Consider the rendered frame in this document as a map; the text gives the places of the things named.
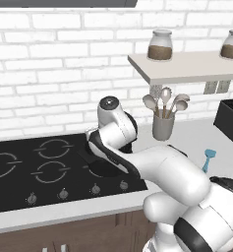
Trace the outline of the black toaster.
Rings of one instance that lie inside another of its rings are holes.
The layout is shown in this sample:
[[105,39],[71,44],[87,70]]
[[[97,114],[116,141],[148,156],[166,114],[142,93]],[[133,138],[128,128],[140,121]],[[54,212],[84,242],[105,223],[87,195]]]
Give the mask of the black toaster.
[[233,99],[219,103],[213,125],[233,142]]

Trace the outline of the pale wooden-handled ladle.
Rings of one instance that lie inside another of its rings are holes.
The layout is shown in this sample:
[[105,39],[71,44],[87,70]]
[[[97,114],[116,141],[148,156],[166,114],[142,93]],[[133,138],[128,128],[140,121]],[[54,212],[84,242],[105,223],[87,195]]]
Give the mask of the pale wooden-handled ladle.
[[188,103],[183,99],[179,99],[175,102],[173,107],[175,108],[175,112],[184,111],[188,108]]

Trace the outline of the pale slotted spoon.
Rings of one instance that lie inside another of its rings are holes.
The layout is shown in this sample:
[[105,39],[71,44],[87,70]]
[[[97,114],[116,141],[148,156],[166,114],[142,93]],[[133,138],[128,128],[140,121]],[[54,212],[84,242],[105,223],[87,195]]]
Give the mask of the pale slotted spoon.
[[161,94],[160,94],[160,98],[162,100],[163,103],[163,109],[162,109],[162,117],[165,117],[166,114],[166,104],[168,102],[168,100],[170,99],[172,95],[172,91],[170,88],[165,87],[161,90]]

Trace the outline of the blue spatula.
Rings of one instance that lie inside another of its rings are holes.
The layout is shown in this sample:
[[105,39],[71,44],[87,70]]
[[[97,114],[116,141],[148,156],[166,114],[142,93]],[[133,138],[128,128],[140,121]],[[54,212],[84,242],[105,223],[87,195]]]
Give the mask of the blue spatula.
[[211,149],[206,149],[206,150],[204,151],[204,154],[205,154],[206,160],[205,160],[204,166],[203,166],[203,168],[202,168],[202,171],[203,171],[204,173],[207,173],[209,161],[210,161],[212,158],[215,157],[216,151],[215,151],[215,150],[211,150]]

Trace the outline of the grey utensil holder cup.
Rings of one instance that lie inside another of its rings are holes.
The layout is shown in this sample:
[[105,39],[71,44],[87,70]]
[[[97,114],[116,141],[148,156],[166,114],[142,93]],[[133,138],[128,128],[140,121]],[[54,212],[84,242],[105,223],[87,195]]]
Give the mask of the grey utensil holder cup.
[[167,141],[172,135],[175,116],[170,115],[169,118],[160,118],[153,116],[152,136],[157,141]]

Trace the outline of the black hob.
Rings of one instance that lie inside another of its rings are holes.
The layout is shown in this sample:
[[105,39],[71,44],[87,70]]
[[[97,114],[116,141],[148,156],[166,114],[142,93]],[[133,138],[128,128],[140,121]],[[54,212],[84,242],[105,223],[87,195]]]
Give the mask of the black hob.
[[[127,191],[120,188],[122,180]],[[98,195],[91,194],[94,184]],[[62,189],[69,193],[66,200],[58,196]],[[0,142],[0,213],[146,189],[142,180],[93,156],[84,133]]]

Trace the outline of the pale wooden-handled spoon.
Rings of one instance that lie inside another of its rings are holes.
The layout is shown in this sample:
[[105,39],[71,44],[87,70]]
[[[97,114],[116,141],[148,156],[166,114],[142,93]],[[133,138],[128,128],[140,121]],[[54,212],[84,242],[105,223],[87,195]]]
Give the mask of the pale wooden-handled spoon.
[[155,99],[150,94],[146,94],[143,97],[143,102],[144,102],[145,106],[147,108],[151,109],[156,116],[159,116],[159,110],[158,110],[157,103],[156,103]]

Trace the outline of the grey wall socket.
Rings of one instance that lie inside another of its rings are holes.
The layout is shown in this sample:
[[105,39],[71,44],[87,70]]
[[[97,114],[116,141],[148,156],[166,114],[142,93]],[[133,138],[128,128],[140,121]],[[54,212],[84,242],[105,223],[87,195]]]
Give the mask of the grey wall socket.
[[206,82],[204,86],[204,94],[205,95],[212,95],[215,93],[217,87],[217,81],[213,82]]
[[230,83],[231,81],[219,81],[216,92],[218,94],[226,94],[229,90]]

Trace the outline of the pale wall shelf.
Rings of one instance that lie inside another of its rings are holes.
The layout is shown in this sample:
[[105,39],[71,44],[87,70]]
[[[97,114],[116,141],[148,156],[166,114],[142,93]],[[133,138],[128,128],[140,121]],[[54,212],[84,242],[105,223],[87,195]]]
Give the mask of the pale wall shelf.
[[168,61],[131,54],[128,60],[150,86],[233,80],[233,60],[217,51],[175,52]]

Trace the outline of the brown cupboard door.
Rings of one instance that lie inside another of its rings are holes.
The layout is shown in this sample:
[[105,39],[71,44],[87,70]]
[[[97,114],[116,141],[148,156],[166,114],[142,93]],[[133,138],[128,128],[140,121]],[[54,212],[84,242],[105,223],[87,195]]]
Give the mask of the brown cupboard door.
[[43,247],[61,252],[62,244],[68,252],[109,252],[115,226],[112,215],[1,233],[0,252],[41,252]]
[[149,221],[143,211],[128,212],[125,217],[131,233],[130,252],[143,252],[155,232],[155,223]]

